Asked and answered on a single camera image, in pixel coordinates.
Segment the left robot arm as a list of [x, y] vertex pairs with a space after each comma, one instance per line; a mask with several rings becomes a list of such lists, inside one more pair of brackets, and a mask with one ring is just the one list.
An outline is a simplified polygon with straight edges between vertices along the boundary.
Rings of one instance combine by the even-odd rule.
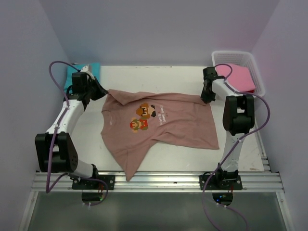
[[38, 164], [42, 172], [83, 178], [84, 185], [95, 189], [100, 183], [97, 168], [79, 160], [71, 135], [88, 104], [103, 98], [108, 91], [90, 71], [73, 73], [70, 89], [72, 93], [64, 92], [63, 106], [54, 123], [35, 137]]

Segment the dusty pink printed t-shirt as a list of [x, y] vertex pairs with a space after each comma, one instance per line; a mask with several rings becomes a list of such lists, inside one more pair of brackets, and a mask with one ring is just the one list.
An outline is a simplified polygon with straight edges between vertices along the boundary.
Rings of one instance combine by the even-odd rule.
[[210, 104], [197, 95], [109, 90], [102, 140], [130, 181], [157, 142], [218, 150]]

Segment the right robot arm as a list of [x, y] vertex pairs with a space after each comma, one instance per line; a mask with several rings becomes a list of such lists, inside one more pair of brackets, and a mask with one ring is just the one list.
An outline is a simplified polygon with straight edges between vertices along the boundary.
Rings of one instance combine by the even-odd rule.
[[220, 96], [224, 101], [223, 127], [226, 130], [226, 142], [221, 161], [214, 173], [205, 172], [199, 176], [203, 190], [241, 190], [239, 176], [239, 157], [243, 145], [243, 135], [248, 134], [255, 125], [255, 103], [251, 95], [242, 95], [226, 86], [224, 76], [218, 75], [215, 67], [203, 69], [204, 87], [201, 99], [210, 103]]

